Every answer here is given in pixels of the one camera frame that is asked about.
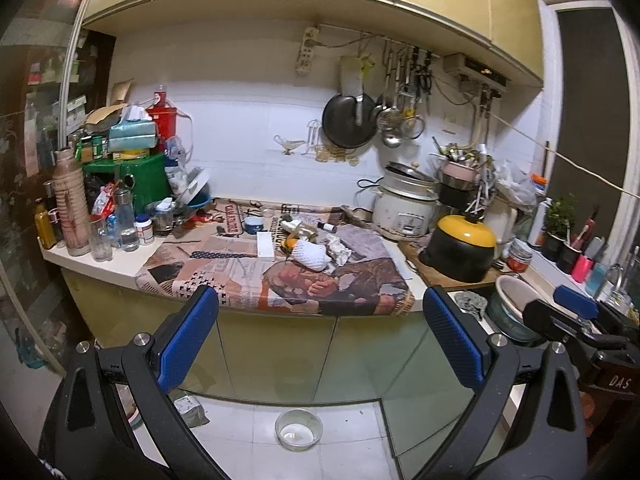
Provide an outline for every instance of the yellow pot lid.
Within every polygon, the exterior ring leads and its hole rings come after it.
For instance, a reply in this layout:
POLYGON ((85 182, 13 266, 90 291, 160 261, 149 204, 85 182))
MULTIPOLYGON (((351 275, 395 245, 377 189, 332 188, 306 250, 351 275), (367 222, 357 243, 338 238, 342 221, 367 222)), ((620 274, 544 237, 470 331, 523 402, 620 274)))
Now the yellow pot lid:
POLYGON ((449 236, 478 247, 495 247, 495 235, 486 225, 474 224, 460 215, 443 216, 438 229, 449 236))

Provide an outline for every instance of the screw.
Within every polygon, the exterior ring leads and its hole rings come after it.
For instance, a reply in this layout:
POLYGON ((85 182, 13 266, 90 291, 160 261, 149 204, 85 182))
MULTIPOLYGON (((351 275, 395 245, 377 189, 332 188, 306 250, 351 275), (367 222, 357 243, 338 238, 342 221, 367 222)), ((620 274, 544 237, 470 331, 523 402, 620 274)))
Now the screw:
POLYGON ((79 354, 86 354, 91 348, 91 343, 88 341, 81 341, 76 345, 76 352, 79 354))
POLYGON ((151 336, 148 333, 141 332, 133 336, 133 344, 135 346, 144 346, 149 342, 150 339, 151 336))
POLYGON ((503 336, 502 334, 493 334, 490 338, 489 341, 491 341, 491 343, 497 347, 501 347, 501 346, 505 346, 509 340, 503 336))
POLYGON ((564 352, 565 352, 564 345, 562 343, 558 342, 558 341, 553 341, 551 343, 551 349, 556 354, 564 354, 564 352))

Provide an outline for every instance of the yellow bottle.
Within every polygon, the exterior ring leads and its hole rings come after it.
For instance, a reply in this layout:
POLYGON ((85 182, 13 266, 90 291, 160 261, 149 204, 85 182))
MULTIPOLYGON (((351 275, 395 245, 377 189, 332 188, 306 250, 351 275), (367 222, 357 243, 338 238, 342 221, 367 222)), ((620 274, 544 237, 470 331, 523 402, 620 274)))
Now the yellow bottle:
POLYGON ((49 213, 44 208, 44 201, 41 198, 36 199, 36 213, 33 218, 40 243, 45 249, 52 248, 56 244, 56 235, 53 234, 53 228, 49 223, 49 213))

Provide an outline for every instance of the potted plant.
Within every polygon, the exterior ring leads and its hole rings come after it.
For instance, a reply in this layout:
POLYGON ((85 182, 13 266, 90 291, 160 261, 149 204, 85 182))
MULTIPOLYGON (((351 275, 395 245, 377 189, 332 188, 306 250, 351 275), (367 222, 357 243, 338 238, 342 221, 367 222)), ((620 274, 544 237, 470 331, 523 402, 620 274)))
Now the potted plant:
POLYGON ((545 214, 545 241, 542 255, 557 262, 566 240, 567 231, 574 226, 574 196, 553 200, 545 214))

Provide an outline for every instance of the blue gripper pad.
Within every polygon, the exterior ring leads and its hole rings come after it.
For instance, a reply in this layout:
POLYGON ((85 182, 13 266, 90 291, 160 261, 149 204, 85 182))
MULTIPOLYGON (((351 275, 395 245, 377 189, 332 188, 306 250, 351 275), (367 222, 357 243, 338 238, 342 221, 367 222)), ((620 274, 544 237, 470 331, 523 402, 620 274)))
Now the blue gripper pad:
POLYGON ((560 285, 554 290, 554 301, 583 319, 596 319, 599 314, 595 301, 566 285, 560 285))
POLYGON ((431 287, 424 293, 424 319, 435 334, 460 384, 477 394, 484 386, 484 377, 489 368, 488 335, 473 316, 464 314, 447 293, 439 289, 441 287, 431 287), (468 329, 474 332, 474 338, 469 335, 468 329), (478 343, 485 352, 481 352, 478 343))
POLYGON ((207 287, 160 355, 158 385, 164 394, 182 384, 217 317, 218 294, 207 287))

